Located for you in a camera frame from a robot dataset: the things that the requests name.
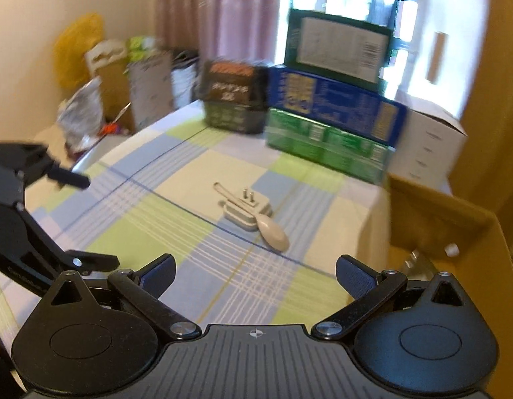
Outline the green shrink-wrapped pack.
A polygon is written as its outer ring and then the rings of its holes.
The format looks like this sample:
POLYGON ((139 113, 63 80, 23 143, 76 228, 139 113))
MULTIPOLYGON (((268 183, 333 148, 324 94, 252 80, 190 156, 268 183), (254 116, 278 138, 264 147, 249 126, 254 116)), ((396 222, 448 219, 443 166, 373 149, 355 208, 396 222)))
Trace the green shrink-wrapped pack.
POLYGON ((379 184, 395 149, 324 123, 272 108, 265 128, 269 147, 353 178, 379 184))

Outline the white cardboard box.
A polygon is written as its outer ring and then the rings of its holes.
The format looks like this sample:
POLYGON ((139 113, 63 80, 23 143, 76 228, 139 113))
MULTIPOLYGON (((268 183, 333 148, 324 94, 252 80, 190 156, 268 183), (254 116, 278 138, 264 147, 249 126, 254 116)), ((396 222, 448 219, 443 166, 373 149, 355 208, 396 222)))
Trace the white cardboard box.
POLYGON ((398 98, 408 107, 408 116, 388 171, 428 188, 447 188, 467 134, 441 106, 402 92, 398 98))

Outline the pink curtain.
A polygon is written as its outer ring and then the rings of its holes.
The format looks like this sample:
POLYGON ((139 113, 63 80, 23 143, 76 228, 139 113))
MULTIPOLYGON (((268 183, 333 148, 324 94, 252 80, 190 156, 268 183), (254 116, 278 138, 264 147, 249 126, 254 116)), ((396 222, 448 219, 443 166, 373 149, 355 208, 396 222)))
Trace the pink curtain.
POLYGON ((272 61, 280 0, 155 0, 155 35, 201 61, 272 61))

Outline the checked tablecloth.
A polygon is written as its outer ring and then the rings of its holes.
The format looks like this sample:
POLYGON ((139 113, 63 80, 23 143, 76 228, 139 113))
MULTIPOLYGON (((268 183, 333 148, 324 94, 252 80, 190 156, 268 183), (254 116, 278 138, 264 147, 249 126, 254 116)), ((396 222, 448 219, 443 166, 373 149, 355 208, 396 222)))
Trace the checked tablecloth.
POLYGON ((162 301, 211 323, 312 325, 349 301, 336 259, 355 255, 380 189, 270 149, 263 136, 208 127, 200 103, 164 117, 88 169, 90 187, 26 194, 30 213, 63 249, 118 257, 138 269, 164 253, 177 275, 162 301), (290 240, 276 254, 229 221, 221 183, 268 198, 290 240))

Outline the grey white paper bag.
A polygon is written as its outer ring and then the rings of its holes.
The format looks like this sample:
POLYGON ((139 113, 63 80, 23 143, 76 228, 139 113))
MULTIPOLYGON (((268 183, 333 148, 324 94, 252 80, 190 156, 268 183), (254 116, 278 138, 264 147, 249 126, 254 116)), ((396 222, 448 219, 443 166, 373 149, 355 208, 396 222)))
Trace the grey white paper bag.
POLYGON ((174 110, 172 55, 157 53, 127 66, 135 131, 156 123, 174 110))

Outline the black noodle bowl pack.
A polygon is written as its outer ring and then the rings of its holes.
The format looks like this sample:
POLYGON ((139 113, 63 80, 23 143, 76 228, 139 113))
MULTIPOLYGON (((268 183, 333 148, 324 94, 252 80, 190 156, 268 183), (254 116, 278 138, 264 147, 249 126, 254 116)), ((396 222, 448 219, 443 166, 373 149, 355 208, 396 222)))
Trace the black noodle bowl pack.
POLYGON ((216 58, 204 63, 197 97, 208 126, 243 134, 260 134, 268 114, 269 61, 216 58))

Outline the brown cardboard box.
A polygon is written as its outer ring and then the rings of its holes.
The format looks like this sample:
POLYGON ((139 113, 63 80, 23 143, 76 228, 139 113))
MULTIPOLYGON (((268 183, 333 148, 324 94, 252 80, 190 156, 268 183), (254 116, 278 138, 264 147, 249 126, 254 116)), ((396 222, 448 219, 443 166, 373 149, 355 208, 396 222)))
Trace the brown cardboard box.
POLYGON ((417 250, 464 287, 500 349, 487 386, 494 398, 513 398, 513 265, 501 225, 481 207, 408 180, 387 180, 389 266, 417 250))

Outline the white power adapter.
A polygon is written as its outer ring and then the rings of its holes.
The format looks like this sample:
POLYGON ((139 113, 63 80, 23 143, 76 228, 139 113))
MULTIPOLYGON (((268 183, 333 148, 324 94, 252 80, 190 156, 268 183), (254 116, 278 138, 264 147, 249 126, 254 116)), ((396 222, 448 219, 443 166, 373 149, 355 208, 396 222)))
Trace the white power adapter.
POLYGON ((236 191, 235 196, 246 210, 235 205, 230 200, 223 203, 223 213, 226 219, 246 231, 257 231, 254 213, 272 216, 273 207, 268 197, 253 188, 243 188, 236 191))

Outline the yellow plastic bag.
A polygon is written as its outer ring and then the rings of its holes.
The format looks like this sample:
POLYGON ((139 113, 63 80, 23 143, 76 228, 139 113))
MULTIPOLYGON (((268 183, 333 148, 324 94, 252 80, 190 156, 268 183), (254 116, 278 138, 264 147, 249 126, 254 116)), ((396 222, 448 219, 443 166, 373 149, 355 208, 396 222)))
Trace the yellow plastic bag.
POLYGON ((53 47, 54 68, 61 89, 75 91, 90 79, 85 55, 105 37, 98 13, 80 16, 58 36, 53 47))

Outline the blue carton box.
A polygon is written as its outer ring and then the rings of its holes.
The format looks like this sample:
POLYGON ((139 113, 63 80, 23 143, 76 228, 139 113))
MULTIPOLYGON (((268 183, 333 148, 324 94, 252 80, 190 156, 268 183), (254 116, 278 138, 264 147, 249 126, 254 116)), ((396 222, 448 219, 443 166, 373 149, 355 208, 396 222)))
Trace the blue carton box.
POLYGON ((268 104, 392 148, 408 116, 405 104, 285 66, 270 69, 268 104))

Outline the dark green top box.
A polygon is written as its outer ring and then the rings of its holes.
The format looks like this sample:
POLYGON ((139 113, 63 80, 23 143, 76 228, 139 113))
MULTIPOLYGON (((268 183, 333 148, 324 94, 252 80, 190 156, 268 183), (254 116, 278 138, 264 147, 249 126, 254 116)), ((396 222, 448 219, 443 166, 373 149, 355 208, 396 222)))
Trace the dark green top box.
POLYGON ((291 9, 283 64, 378 93, 393 31, 317 11, 291 9))

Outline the crumpled silver bag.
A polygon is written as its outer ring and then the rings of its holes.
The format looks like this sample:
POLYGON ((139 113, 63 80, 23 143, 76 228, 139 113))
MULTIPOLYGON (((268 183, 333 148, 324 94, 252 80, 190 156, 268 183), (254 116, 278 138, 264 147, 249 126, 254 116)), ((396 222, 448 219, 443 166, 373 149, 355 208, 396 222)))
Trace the crumpled silver bag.
POLYGON ((98 140, 104 122, 100 84, 96 76, 58 107, 56 123, 71 153, 87 150, 98 140))

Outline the silver tea foil pouch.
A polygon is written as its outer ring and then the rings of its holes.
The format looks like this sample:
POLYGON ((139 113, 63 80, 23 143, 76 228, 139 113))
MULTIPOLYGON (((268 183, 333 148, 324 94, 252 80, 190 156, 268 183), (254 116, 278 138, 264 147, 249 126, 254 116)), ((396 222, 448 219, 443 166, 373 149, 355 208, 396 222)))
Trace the silver tea foil pouch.
POLYGON ((415 249, 405 259, 401 271, 408 279, 430 281, 438 274, 438 270, 430 259, 415 249))

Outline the green tissue packs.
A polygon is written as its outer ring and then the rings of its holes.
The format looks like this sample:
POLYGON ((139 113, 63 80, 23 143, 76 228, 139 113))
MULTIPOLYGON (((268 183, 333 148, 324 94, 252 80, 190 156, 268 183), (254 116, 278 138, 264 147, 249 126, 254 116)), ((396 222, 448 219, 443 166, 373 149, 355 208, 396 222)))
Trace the green tissue packs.
POLYGON ((153 57, 162 51, 154 36, 133 36, 126 41, 127 55, 130 62, 153 57))

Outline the brown curtain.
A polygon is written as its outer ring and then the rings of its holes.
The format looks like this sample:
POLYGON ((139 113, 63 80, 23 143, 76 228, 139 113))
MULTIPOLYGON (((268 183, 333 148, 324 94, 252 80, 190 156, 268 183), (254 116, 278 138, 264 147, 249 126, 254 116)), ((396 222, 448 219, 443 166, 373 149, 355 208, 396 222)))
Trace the brown curtain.
POLYGON ((495 213, 513 250, 513 0, 490 0, 461 123, 468 140, 449 176, 453 193, 495 213))

